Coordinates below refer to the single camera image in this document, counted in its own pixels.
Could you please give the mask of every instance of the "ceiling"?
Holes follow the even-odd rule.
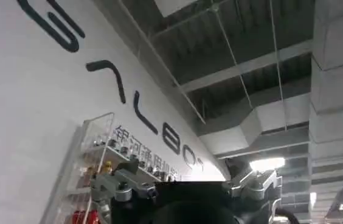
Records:
[[[272,0],[272,5],[270,0],[198,0],[165,18],[154,0],[104,2],[105,16],[175,107],[182,108],[180,113],[193,115],[187,121],[193,121],[197,133],[198,124],[224,116],[243,100],[253,111],[310,92],[310,87],[284,88],[311,79],[311,49],[289,52],[313,38],[315,0]],[[275,94],[265,100],[255,97],[269,89]],[[306,126],[304,121],[295,128]],[[283,128],[265,130],[261,136],[278,131]],[[284,157],[286,164],[278,170],[283,176],[282,205],[308,214],[303,222],[319,212],[339,220],[343,159],[311,161],[309,148],[306,143],[286,145],[225,160],[233,174],[240,161]],[[318,199],[313,209],[311,192]]]

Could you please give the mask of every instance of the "display shelf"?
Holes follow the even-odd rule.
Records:
[[[111,148],[110,146],[100,145],[91,147],[90,149],[86,150],[84,154],[82,155],[83,158],[92,158],[94,156],[99,156],[103,153],[104,149],[106,148],[105,156],[103,158],[103,162],[110,160],[113,162],[113,169],[116,168],[116,166],[119,163],[127,162],[129,161],[128,158],[124,157],[122,154]],[[159,178],[154,176],[152,173],[147,172],[145,169],[139,167],[138,169],[138,176],[147,176],[145,178],[145,181],[147,182],[161,182]]]
[[[81,187],[74,190],[68,190],[68,196],[77,194],[88,194],[91,192],[90,187]]]

